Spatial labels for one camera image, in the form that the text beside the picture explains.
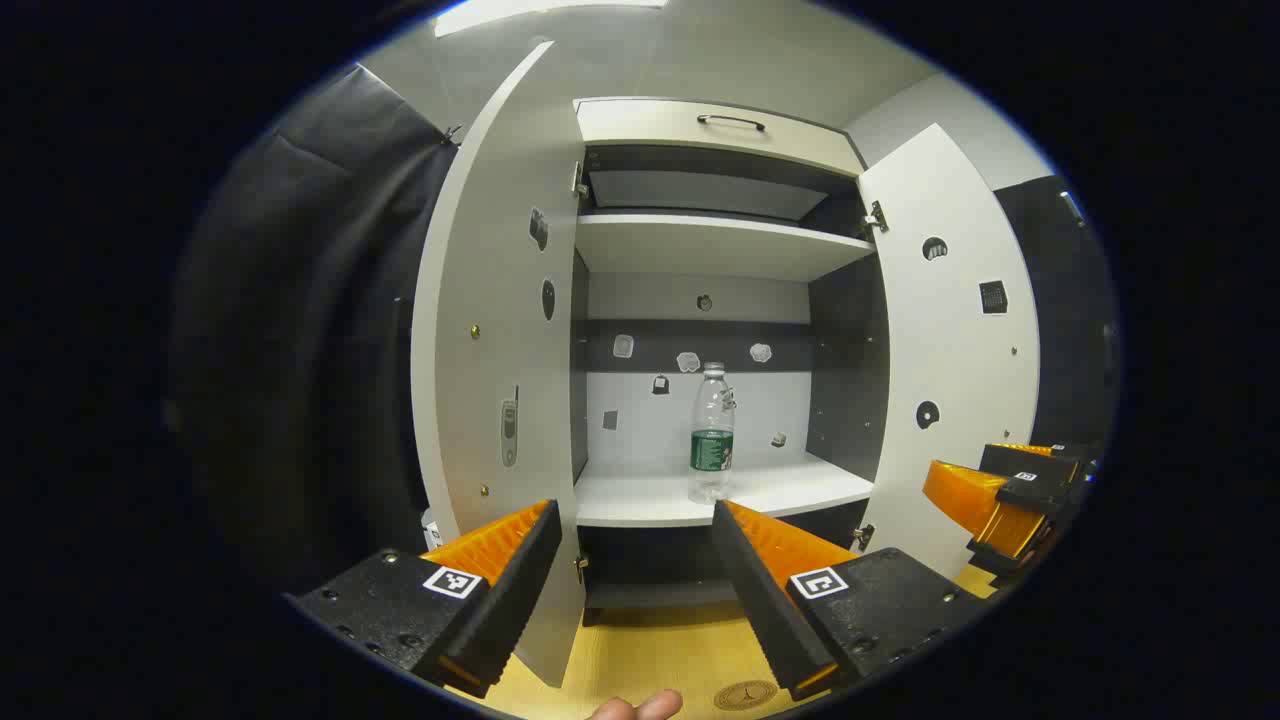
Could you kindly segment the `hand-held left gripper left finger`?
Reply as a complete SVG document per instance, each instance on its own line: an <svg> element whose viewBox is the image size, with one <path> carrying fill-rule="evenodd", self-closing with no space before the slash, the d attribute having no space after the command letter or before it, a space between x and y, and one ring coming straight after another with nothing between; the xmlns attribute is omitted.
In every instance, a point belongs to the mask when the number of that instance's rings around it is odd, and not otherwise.
<svg viewBox="0 0 1280 720"><path fill-rule="evenodd" d="M544 498L426 553L378 550L291 601L348 644L483 698L534 615L562 536L559 505Z"/></svg>

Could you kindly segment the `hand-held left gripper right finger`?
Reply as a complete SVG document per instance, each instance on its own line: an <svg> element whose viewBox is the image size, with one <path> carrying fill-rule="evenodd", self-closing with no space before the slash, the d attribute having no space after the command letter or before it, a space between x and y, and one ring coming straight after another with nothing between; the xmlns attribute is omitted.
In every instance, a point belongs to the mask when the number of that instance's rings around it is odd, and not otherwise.
<svg viewBox="0 0 1280 720"><path fill-rule="evenodd" d="M856 688L924 657L986 600L901 550L858 555L719 500L712 541L777 684L794 700Z"/></svg>

